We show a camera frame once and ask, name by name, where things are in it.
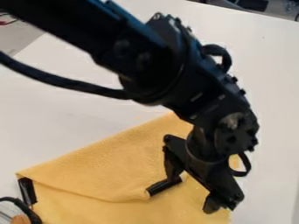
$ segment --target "yellow cloth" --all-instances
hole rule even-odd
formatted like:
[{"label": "yellow cloth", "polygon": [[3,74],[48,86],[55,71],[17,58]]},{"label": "yellow cloth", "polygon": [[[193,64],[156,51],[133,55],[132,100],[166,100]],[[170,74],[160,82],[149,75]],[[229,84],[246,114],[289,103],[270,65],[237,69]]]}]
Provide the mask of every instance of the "yellow cloth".
[{"label": "yellow cloth", "polygon": [[167,115],[17,175],[33,180],[46,224],[227,224],[227,210],[202,212],[208,191],[192,177],[153,198],[145,190],[166,177],[163,136],[190,130]]}]

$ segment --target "screw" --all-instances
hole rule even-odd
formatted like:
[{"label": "screw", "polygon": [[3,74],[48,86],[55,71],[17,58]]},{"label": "screw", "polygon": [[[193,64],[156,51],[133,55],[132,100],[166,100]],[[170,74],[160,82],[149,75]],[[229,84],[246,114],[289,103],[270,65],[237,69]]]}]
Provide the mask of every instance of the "screw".
[{"label": "screw", "polygon": [[161,17],[161,13],[156,13],[153,17],[153,19],[158,20]]},{"label": "screw", "polygon": [[254,145],[256,145],[256,144],[259,143],[256,137],[255,137],[254,139],[252,139],[251,142],[252,142]]},{"label": "screw", "polygon": [[245,91],[244,89],[241,89],[241,90],[239,91],[239,93],[240,93],[241,95],[245,95],[245,94],[246,94],[246,91]]},{"label": "screw", "polygon": [[150,53],[143,52],[136,59],[136,67],[139,71],[144,70],[150,65]]},{"label": "screw", "polygon": [[179,17],[176,17],[176,21],[177,21],[178,23],[181,23],[181,22],[182,22],[181,19],[180,19]]},{"label": "screw", "polygon": [[249,151],[254,151],[254,147],[253,147],[252,145],[248,146],[247,149],[248,149]]},{"label": "screw", "polygon": [[164,136],[164,142],[168,143],[171,140],[171,136],[170,135],[166,135]]},{"label": "screw", "polygon": [[118,40],[115,43],[114,51],[118,58],[124,58],[129,51],[130,43],[126,39]]},{"label": "screw", "polygon": [[238,78],[237,77],[232,77],[232,82],[236,83],[238,81]]}]

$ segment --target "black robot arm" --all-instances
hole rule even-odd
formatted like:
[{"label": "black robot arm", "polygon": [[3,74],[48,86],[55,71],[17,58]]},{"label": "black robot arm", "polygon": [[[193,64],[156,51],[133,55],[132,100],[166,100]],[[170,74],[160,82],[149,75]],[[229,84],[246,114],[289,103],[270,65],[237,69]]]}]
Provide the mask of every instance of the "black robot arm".
[{"label": "black robot arm", "polygon": [[[201,45],[178,18],[157,13],[142,24],[111,1],[3,0],[0,8],[88,52],[119,76],[123,90],[54,76],[1,53],[5,66],[56,87],[164,105],[194,125],[186,140],[165,136],[167,179],[150,186],[150,195],[179,183],[187,171],[210,191],[208,214],[233,210],[244,199],[234,176],[246,176],[251,168],[244,152],[254,150],[259,125],[245,91],[227,73],[232,60],[226,49]],[[221,57],[221,64],[212,56]],[[234,154],[247,171],[229,167]]]}]

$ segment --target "table surface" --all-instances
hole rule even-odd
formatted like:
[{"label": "table surface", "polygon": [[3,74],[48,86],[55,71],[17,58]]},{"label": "table surface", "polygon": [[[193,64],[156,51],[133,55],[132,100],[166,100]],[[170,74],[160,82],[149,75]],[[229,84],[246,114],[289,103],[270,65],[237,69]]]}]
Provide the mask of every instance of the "table surface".
[{"label": "table surface", "polygon": [[[253,170],[241,181],[246,199],[233,223],[299,223],[299,24],[187,1],[119,0],[143,22],[170,13],[202,43],[224,46],[231,74],[260,119]],[[119,87],[116,75],[88,55],[44,35],[16,57],[56,74]],[[14,173],[167,113],[132,101],[48,87],[0,67],[0,195],[17,195]]]}]

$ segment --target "black cable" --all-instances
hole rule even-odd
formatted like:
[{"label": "black cable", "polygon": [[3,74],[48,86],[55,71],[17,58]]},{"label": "black cable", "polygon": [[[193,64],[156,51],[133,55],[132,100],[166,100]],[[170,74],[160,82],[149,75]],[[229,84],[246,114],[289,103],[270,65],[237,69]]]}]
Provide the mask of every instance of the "black cable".
[{"label": "black cable", "polygon": [[42,224],[42,220],[38,217],[38,215],[35,214],[22,200],[14,199],[11,197],[4,197],[0,198],[0,202],[2,201],[9,201],[13,203],[16,207],[21,209],[22,212],[27,215],[28,219],[31,221],[32,224]]},{"label": "black cable", "polygon": [[212,56],[221,56],[222,64],[220,65],[223,72],[227,73],[232,65],[232,57],[227,50],[219,45],[204,45],[203,52]]},{"label": "black cable", "polygon": [[0,64],[10,68],[11,70],[20,73],[28,78],[36,81],[41,81],[45,84],[52,85],[58,88],[67,88],[93,95],[102,95],[119,100],[129,100],[130,98],[122,89],[111,89],[107,87],[97,86],[85,81],[71,80],[57,76],[52,73],[47,73],[38,70],[37,68],[27,66],[18,62],[3,52],[0,52]]}]

